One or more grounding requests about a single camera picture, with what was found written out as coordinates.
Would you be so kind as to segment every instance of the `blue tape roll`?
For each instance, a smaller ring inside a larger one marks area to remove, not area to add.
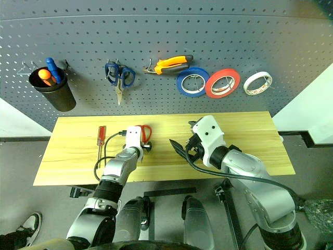
[[[187,90],[183,86],[183,82],[184,82],[185,78],[187,78],[188,76],[193,75],[193,74],[198,75],[199,77],[201,77],[204,80],[204,85],[197,91]],[[207,71],[205,71],[204,69],[201,69],[199,67],[191,67],[189,69],[185,69],[178,75],[177,88],[178,88],[179,92],[181,92],[183,95],[188,96],[188,97],[197,97],[200,95],[204,95],[205,94],[204,86],[206,85],[208,79],[209,79],[209,74],[207,73]]]

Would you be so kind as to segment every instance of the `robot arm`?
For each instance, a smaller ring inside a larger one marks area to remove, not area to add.
[[[170,140],[176,152],[193,167],[196,167],[193,162],[200,158],[205,166],[216,167],[225,173],[220,176],[230,177],[232,185],[244,193],[267,249],[280,249],[281,244],[290,244],[290,248],[284,249],[305,249],[305,239],[296,222],[293,197],[282,185],[265,183],[270,182],[272,177],[263,162],[253,155],[242,153],[233,145],[226,147],[224,133],[213,116],[205,116],[190,124],[194,135],[185,150]],[[189,155],[189,150],[196,154]]]
[[[116,228],[118,200],[138,160],[142,160],[141,127],[128,127],[126,146],[107,162],[91,198],[70,227],[67,240],[75,249],[111,243]]]

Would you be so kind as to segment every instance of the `black cup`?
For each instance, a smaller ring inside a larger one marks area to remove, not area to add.
[[[47,69],[47,67],[36,69],[29,76],[31,85],[38,92],[42,93],[58,111],[66,112],[72,110],[76,106],[76,101],[68,86],[65,72],[58,68],[58,73],[62,81],[54,86],[47,86],[38,76],[38,72],[41,69]]]

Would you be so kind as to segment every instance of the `white tape roll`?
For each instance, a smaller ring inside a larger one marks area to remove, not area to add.
[[[265,84],[256,90],[248,90],[251,83],[261,77],[263,77],[266,80]],[[245,81],[243,88],[244,88],[245,93],[247,93],[248,95],[258,95],[258,94],[264,92],[265,90],[267,90],[271,86],[272,82],[273,82],[272,76],[265,71],[261,71],[261,72],[255,73],[254,75],[250,76]]]

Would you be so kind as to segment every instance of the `sneaker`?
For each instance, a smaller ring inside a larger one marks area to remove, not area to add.
[[[42,214],[34,212],[16,231],[28,231],[29,237],[27,237],[26,246],[31,244],[36,239],[42,225]]]

